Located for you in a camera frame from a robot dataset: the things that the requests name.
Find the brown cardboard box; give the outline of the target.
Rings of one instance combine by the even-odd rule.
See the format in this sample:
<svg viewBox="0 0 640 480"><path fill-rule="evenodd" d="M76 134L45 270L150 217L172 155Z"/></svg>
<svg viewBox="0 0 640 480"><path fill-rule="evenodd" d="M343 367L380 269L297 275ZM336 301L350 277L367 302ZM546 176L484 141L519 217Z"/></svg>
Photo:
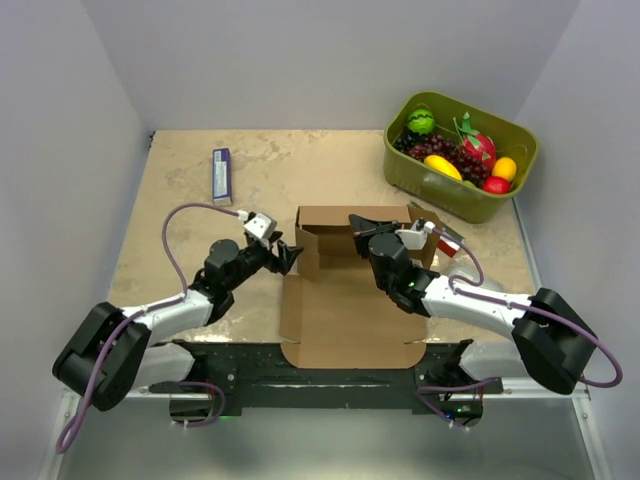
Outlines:
<svg viewBox="0 0 640 480"><path fill-rule="evenodd" d="M350 215L404 226L428 210L407 206L301 206L295 239L302 248L296 274L285 276L281 350L303 369L406 369L426 352L425 318L402 312L375 284L356 252Z"/></svg>

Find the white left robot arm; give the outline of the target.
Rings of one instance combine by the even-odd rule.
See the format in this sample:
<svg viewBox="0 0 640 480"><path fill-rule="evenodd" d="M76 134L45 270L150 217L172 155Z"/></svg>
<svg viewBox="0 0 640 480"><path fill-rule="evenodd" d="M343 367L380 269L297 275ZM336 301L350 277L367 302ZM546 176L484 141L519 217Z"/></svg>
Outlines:
<svg viewBox="0 0 640 480"><path fill-rule="evenodd" d="M155 344L220 320L234 303L233 291L259 270L290 272L304 249L281 236L248 238L243 248L230 239L214 242L184 293L137 307L95 305L54 361L53 376L98 410L114 408L137 386L144 355Z"/></svg>

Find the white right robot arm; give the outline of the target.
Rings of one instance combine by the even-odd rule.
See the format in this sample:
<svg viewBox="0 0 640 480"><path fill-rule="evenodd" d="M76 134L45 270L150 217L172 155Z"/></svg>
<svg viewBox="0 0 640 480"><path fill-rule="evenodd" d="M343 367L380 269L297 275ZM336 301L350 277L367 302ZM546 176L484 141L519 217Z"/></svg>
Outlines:
<svg viewBox="0 0 640 480"><path fill-rule="evenodd" d="M368 260L376 286L401 310L462 321L506 338L491 348L469 345L445 369L448 386L469 392L487 377L528 376L568 395L581 381L596 336L555 291L533 296L483 288L483 279L446 276L413 262L410 253L440 230L423 218L410 228L397 221L349 217L357 253Z"/></svg>

